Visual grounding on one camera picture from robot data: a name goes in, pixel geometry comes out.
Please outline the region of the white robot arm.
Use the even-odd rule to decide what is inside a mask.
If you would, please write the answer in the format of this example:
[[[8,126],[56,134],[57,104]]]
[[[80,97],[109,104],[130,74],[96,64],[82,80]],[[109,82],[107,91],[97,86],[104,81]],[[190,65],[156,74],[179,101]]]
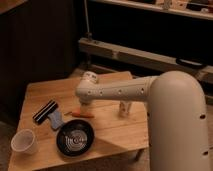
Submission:
[[[147,104],[150,171],[211,171],[205,95],[190,74],[169,71],[100,83],[86,72],[76,96],[83,104],[98,99]]]

